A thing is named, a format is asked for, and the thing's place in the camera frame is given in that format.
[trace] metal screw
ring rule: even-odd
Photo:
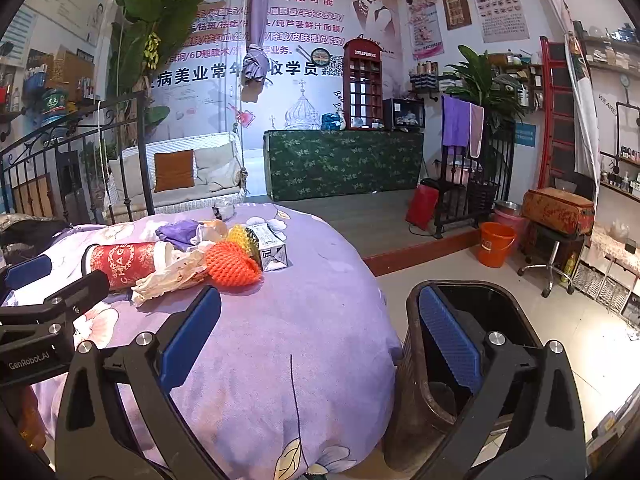
[[[143,332],[136,337],[136,344],[140,346],[146,346],[154,340],[154,335],[151,332]]]
[[[489,334],[489,341],[496,346],[502,346],[506,343],[507,338],[500,332],[491,332]]]
[[[82,341],[82,342],[78,345],[78,351],[79,351],[81,354],[87,354],[87,353],[89,353],[89,350],[91,350],[91,346],[92,346],[91,341]]]
[[[561,354],[564,351],[564,347],[562,346],[562,343],[559,341],[549,341],[549,349],[554,354]]]

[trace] white cushion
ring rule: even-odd
[[[168,189],[166,191],[161,191],[160,193],[153,193],[152,199],[155,207],[163,207],[181,204],[191,200],[202,200],[233,193],[240,193],[240,191],[241,189],[239,187],[232,187],[229,189],[221,189],[217,192],[210,192],[209,187],[206,184],[202,184],[200,186],[188,187],[185,189]],[[146,210],[144,195],[134,197],[131,200],[129,207],[131,208],[132,213]],[[123,203],[113,204],[113,214],[114,216],[127,214],[126,206]]]
[[[140,160],[136,156],[124,158],[124,175],[127,182],[127,195],[133,198],[143,194],[142,173],[140,172]],[[124,199],[124,186],[122,185],[122,173],[120,171],[120,159],[109,161],[109,168],[118,190],[118,196]]]
[[[222,146],[195,150],[198,183],[207,184],[212,192],[240,183],[240,162],[232,142]]]

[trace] red suitcase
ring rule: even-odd
[[[566,236],[590,234],[595,220],[591,200],[561,189],[530,189],[522,201],[522,215]]]

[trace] purple floral bedsheet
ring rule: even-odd
[[[318,217],[274,204],[245,203],[227,224],[260,217],[286,235],[289,267],[258,285],[222,291],[222,315],[187,380],[171,392],[185,421],[230,478],[289,480],[344,471],[382,437],[391,413],[401,344],[375,278],[355,249]],[[46,251],[50,276],[22,288],[37,303],[80,277],[93,243],[157,240],[162,222],[212,219],[211,209],[158,214],[110,227],[80,226]],[[76,343],[128,344],[185,309],[199,286],[136,309],[121,296],[76,320]],[[54,437],[65,376],[36,384],[40,413]],[[128,386],[123,402],[145,455],[164,463]]]

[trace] red paper cup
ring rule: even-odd
[[[82,256],[82,275],[101,270],[109,279],[110,290],[127,288],[164,269],[171,261],[172,250],[169,242],[92,245]]]

